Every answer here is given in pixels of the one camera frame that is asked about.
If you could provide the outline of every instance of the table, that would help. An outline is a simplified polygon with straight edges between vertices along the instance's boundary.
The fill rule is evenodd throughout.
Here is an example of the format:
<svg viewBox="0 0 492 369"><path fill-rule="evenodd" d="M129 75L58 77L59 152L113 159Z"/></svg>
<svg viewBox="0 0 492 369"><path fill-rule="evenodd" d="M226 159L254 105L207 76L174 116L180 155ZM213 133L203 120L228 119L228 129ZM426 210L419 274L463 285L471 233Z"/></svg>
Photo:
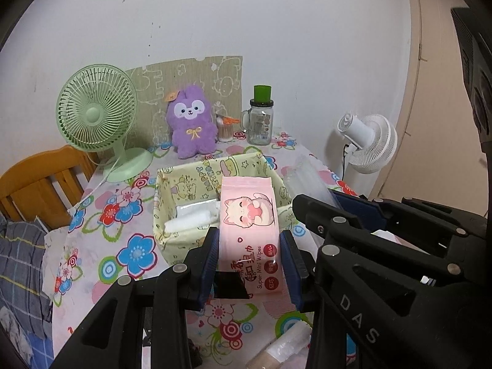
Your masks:
<svg viewBox="0 0 492 369"><path fill-rule="evenodd" d="M268 164L285 175L299 155L309 156L313 166L329 188L355 193L304 146L289 134L277 131L267 146L252 146L243 132L235 133L230 143L218 143L210 155L179 160L169 143L149 149L154 159L136 177L122 183L103 183L98 170L85 190L82 204L70 224L55 285L53 305L53 350L55 356L70 335L116 279L123 275L134 278L158 276L169 265L153 240L153 197L159 168L218 158L236 153L261 151ZM303 224L292 226L292 234L300 249L316 257L317 247ZM139 245L144 260L125 259L126 251ZM283 334L297 320L312 323L312 317L295 311L288 292L284 299L261 304L233 304L221 307L214 301L202 312L187 312L188 337L199 346L204 359L202 368L241 367L275 337ZM300 354L290 367L304 368L307 354ZM150 367L150 347L142 352L142 368Z"/></svg>

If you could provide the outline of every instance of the white wall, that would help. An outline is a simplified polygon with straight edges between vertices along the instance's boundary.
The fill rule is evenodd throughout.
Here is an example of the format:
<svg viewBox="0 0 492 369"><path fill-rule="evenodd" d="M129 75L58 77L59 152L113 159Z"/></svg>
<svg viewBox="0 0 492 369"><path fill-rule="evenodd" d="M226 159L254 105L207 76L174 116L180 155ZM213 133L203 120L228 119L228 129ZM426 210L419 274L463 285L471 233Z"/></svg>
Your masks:
<svg viewBox="0 0 492 369"><path fill-rule="evenodd" d="M64 144L55 104L79 68L222 54L244 58L243 106L272 85L276 124L336 169L346 110L397 120L409 51L408 0L35 0L0 52L0 173Z"/></svg>

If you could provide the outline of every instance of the blue gripper pad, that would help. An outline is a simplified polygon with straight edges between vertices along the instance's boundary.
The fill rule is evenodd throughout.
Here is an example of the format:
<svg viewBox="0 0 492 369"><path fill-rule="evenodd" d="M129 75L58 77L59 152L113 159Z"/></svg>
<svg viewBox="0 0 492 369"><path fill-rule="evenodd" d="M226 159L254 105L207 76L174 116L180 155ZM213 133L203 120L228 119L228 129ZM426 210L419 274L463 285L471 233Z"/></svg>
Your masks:
<svg viewBox="0 0 492 369"><path fill-rule="evenodd" d="M297 310L301 310L303 306L301 277L297 272L296 262L290 252L284 233L280 233L280 258L284 268L285 281L289 289L290 302L296 305Z"/></svg>
<svg viewBox="0 0 492 369"><path fill-rule="evenodd" d="M205 261L205 265L203 267L200 285L200 296L198 297L198 301L201 307L203 307L205 301L210 295L210 290L212 289L213 283L213 276L215 275L215 272L217 270L219 230L217 229L213 234L211 234L211 236L212 245L210 247L207 260Z"/></svg>
<svg viewBox="0 0 492 369"><path fill-rule="evenodd" d="M386 229L386 218L382 215L381 210L372 203L362 198L353 198L346 194L334 193L333 195L341 207L347 212L356 215L362 226L371 233L376 230Z"/></svg>

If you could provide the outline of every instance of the purple plush toy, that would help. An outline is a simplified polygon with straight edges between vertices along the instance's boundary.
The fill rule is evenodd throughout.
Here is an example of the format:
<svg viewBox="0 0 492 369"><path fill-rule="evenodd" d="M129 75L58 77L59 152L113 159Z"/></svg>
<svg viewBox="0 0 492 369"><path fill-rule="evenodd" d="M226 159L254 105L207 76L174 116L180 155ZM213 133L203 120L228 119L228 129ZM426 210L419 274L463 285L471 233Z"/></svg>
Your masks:
<svg viewBox="0 0 492 369"><path fill-rule="evenodd" d="M181 90L176 100L169 103L166 120L173 129L172 141L178 148L178 158L215 152L217 126L212 122L211 110L203 90L195 85Z"/></svg>

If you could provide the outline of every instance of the fabric storage basket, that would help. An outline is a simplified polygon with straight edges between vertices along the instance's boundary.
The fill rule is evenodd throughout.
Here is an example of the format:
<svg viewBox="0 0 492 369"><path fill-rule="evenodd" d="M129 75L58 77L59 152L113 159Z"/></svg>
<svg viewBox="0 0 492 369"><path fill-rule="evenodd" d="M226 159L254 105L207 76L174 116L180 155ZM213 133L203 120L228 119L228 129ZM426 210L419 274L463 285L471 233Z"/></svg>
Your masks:
<svg viewBox="0 0 492 369"><path fill-rule="evenodd" d="M153 235L169 265L183 262L188 251L202 245L209 226L182 232L164 232L164 223L176 217L176 206L217 198L222 176L271 177L280 231L297 222L292 199L280 176L260 153L240 154L193 162L157 171ZM218 227L218 222L211 226Z"/></svg>

